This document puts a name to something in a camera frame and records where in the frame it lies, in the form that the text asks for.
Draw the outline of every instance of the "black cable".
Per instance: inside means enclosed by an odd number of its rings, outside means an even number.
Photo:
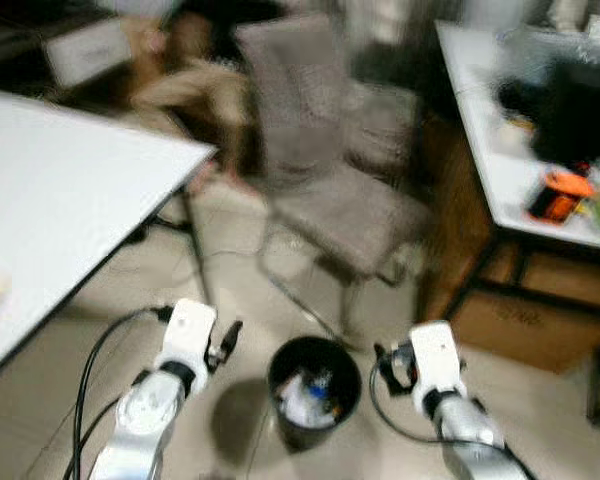
[[[488,447],[492,450],[496,450],[506,457],[510,458],[523,470],[525,475],[529,477],[529,480],[537,480],[537,478],[531,473],[529,468],[520,460],[511,449],[505,445],[504,447],[499,447],[498,445],[492,445],[489,443],[483,443],[475,440],[463,440],[463,439],[447,439],[447,438],[432,438],[432,437],[423,437],[414,433],[411,433],[398,425],[396,425],[393,420],[389,418],[389,416],[384,412],[382,407],[380,406],[380,402],[378,401],[378,395],[376,392],[376,380],[378,377],[378,372],[380,371],[380,363],[383,358],[379,358],[376,363],[373,365],[371,369],[371,374],[369,375],[369,395],[371,397],[371,403],[373,404],[373,408],[376,410],[380,418],[387,424],[389,428],[391,428],[398,435],[401,435],[411,441],[421,443],[423,445],[446,445],[446,446],[476,446],[476,447]]]
[[[93,421],[91,422],[91,425],[89,425],[89,428],[87,428],[87,431],[84,433],[82,440],[80,440],[80,447],[79,447],[78,455],[82,454],[82,450],[84,449],[84,446],[89,441],[91,434],[93,433],[93,431],[96,429],[96,427],[100,423],[100,420],[102,420],[104,418],[104,416],[107,414],[107,412],[109,412],[109,410],[111,410],[118,403],[119,400],[120,400],[120,397],[117,397],[117,398],[111,400],[108,404],[106,404],[104,406],[104,408],[102,410],[100,410],[98,415],[96,415],[96,417],[93,419]],[[69,480],[71,478],[71,474],[73,473],[73,458],[74,458],[74,456],[75,456],[75,452],[73,453],[73,455],[71,456],[71,459],[69,460],[69,463],[67,464],[67,468],[64,471],[62,480]]]
[[[98,341],[94,344],[87,358],[87,362],[82,370],[82,377],[80,378],[80,387],[78,389],[78,398],[76,399],[76,408],[73,412],[73,478],[74,480],[80,480],[80,437],[82,435],[82,412],[84,410],[84,400],[87,393],[87,385],[89,383],[89,375],[91,375],[91,369],[95,363],[98,352],[102,348],[102,345],[107,338],[120,326],[124,325],[130,320],[137,318],[143,313],[154,311],[151,308],[144,308],[136,310],[124,317],[116,320],[100,335]]]

